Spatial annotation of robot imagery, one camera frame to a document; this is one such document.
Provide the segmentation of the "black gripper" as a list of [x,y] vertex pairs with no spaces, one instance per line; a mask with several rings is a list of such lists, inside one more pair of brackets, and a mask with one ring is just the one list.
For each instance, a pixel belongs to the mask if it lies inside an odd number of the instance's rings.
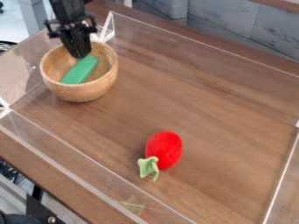
[[89,27],[89,33],[97,32],[97,20],[94,16],[86,12],[86,4],[93,1],[94,0],[50,0],[53,12],[55,14],[55,19],[45,21],[50,38],[58,38],[61,36],[61,41],[70,55],[77,59],[85,58],[91,52],[90,35],[85,30],[78,29],[78,44],[75,45],[71,34],[67,31],[55,31],[53,29],[53,24],[59,24],[61,28],[63,28],[66,25],[81,23],[89,18],[93,23],[93,26]]

